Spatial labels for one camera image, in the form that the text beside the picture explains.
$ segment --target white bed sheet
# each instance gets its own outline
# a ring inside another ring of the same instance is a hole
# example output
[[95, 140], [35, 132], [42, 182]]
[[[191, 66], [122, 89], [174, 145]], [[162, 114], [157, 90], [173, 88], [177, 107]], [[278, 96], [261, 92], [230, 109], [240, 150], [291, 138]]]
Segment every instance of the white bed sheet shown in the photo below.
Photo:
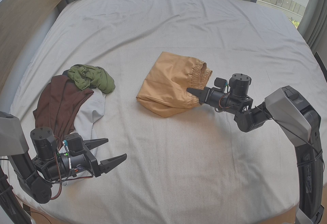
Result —
[[[76, 63], [104, 67], [116, 89], [94, 124], [109, 138], [98, 161], [128, 154], [106, 175], [63, 187], [38, 210], [70, 223], [254, 223], [298, 202], [294, 147], [268, 121], [240, 132], [233, 115], [203, 105], [161, 118], [137, 103], [142, 82], [162, 51], [206, 61], [215, 77], [252, 77], [258, 105], [291, 85], [321, 115], [327, 150], [327, 84], [309, 47], [279, 10], [240, 0], [80, 0], [58, 17], [29, 65], [11, 106], [35, 156], [32, 111], [54, 75]], [[58, 187], [53, 187], [55, 194]]]

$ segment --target green garment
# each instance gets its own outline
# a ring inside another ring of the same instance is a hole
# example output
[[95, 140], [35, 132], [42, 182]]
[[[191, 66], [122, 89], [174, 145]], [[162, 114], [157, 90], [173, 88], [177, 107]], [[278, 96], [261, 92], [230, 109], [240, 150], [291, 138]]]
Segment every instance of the green garment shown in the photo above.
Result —
[[76, 64], [69, 69], [68, 77], [75, 81], [80, 90], [93, 86], [108, 94], [115, 88], [113, 78], [101, 67]]

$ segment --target headboard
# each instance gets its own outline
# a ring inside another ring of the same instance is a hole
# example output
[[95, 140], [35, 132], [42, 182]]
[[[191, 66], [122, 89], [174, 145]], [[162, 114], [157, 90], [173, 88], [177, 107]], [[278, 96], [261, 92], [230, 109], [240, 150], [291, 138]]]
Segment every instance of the headboard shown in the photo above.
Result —
[[12, 66], [36, 28], [61, 0], [2, 0], [0, 2], [0, 91]]

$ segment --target fitted sheet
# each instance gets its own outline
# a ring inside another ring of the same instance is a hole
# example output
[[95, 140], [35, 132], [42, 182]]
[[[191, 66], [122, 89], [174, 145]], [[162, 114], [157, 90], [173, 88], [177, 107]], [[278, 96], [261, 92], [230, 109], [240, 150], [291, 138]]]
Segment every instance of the fitted sheet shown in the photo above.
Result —
[[[294, 147], [273, 121], [241, 132], [208, 105], [162, 118], [135, 97], [162, 51], [205, 62], [215, 77], [252, 78], [253, 104], [291, 85], [321, 115], [327, 148], [327, 84], [309, 47], [279, 10], [240, 0], [80, 0], [61, 12], [30, 63], [11, 106], [29, 133], [32, 111], [54, 75], [76, 63], [105, 68], [116, 88], [94, 124], [98, 161], [128, 154], [108, 174], [63, 187], [40, 205], [2, 163], [14, 193], [70, 223], [255, 223], [297, 204]], [[58, 187], [53, 187], [53, 194]]]

